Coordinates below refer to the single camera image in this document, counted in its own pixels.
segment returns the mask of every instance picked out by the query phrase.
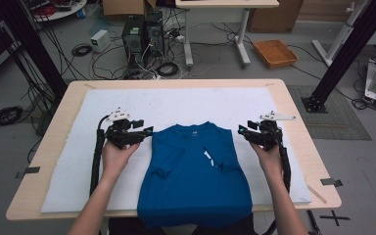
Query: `orange tray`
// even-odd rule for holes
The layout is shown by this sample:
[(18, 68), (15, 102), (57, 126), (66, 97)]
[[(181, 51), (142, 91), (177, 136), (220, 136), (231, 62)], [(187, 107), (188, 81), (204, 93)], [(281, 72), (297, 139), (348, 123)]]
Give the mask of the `orange tray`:
[(290, 66), (298, 60), (282, 40), (257, 41), (253, 46), (271, 69)]

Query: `blue t-shirt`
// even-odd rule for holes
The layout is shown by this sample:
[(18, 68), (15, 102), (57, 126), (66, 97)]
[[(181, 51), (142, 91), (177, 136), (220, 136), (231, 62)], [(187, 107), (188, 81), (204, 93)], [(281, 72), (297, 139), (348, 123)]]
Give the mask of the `blue t-shirt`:
[(137, 208), (147, 227), (218, 228), (250, 215), (250, 188), (231, 130), (210, 122), (177, 124), (155, 132), (152, 148)]

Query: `white desk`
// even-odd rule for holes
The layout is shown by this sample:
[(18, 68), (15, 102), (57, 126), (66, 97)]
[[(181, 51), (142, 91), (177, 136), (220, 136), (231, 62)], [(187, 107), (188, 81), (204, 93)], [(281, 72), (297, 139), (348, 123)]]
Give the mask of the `white desk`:
[(215, 15), (214, 9), (244, 9), (243, 16), (241, 19), (241, 29), (240, 34), (234, 38), (234, 43), (236, 44), (243, 62), (243, 68), (250, 64), (249, 56), (247, 55), (246, 49), (243, 44), (244, 33), (247, 27), (247, 20), (249, 18), (249, 13), (251, 8), (273, 8), (278, 7), (279, 3), (277, 0), (208, 0), (208, 1), (182, 1), (176, 0), (176, 6), (178, 8), (186, 9), (185, 11), (185, 40), (184, 40), (184, 52), (185, 52), (185, 64), (188, 68), (191, 68), (194, 63), (191, 53), (191, 44), (189, 40), (189, 22), (190, 20), (190, 10), (191, 9), (210, 9), (210, 15)]

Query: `table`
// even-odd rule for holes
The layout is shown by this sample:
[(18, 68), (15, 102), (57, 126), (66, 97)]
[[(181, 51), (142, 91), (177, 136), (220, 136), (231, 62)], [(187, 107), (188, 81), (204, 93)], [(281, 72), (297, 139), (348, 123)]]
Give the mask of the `table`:
[(47, 22), (47, 21), (52, 21), (60, 18), (67, 17), (69, 15), (72, 15), (79, 10), (81, 10), (85, 4), (87, 3), (87, 0), (80, 0), (79, 2), (72, 1), (71, 4), (71, 10), (70, 11), (58, 11), (54, 13), (53, 15), (47, 17), (40, 17), (40, 16), (35, 16), (35, 20), (38, 22)]
[(250, 64), (249, 56), (247, 55), (246, 49), (243, 44), (244, 33), (247, 27), (247, 20), (249, 19), (249, 13), (251, 8), (272, 8), (278, 7), (279, 3), (277, 0), (209, 0), (209, 1), (182, 1), (176, 0), (176, 7), (186, 9), (185, 11), (185, 38), (184, 38), (184, 52), (185, 52), (185, 64), (188, 68), (193, 66), (193, 59), (191, 53), (191, 45), (189, 40), (189, 12), (190, 9), (215, 9), (215, 8), (230, 8), (238, 9), (243, 8), (243, 16), (241, 19), (241, 29), (239, 35), (234, 38), (234, 43), (236, 44), (243, 62), (243, 68)]
[[(7, 210), (10, 220), (73, 218), (77, 212), (41, 213), (50, 179), (61, 155), (71, 126), (80, 110), (89, 89), (151, 89), (151, 88), (224, 88), (266, 87), (276, 104), (277, 112), (297, 117), (293, 122), (284, 122), (291, 145), (312, 194), (312, 203), (296, 205), (300, 210), (337, 208), (341, 199), (333, 185), (324, 186), (320, 179), (329, 174), (306, 130), (305, 124), (293, 103), (285, 83), (280, 79), (202, 79), (202, 80), (142, 80), (142, 81), (75, 81), (70, 84), (48, 130), (42, 139), (29, 167), (40, 167), (38, 173), (26, 174), (12, 203)], [(272, 205), (254, 206), (253, 212), (272, 211)], [(136, 211), (107, 211), (106, 216), (136, 216)]]

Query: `gray mat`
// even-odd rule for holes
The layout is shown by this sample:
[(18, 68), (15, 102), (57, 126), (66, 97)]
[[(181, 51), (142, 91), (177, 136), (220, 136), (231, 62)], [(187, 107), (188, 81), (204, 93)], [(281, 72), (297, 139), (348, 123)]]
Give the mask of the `gray mat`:
[(309, 97), (315, 86), (288, 89), (312, 139), (371, 140), (350, 104), (337, 91), (325, 103), (328, 114), (314, 114), (306, 112), (301, 97)]

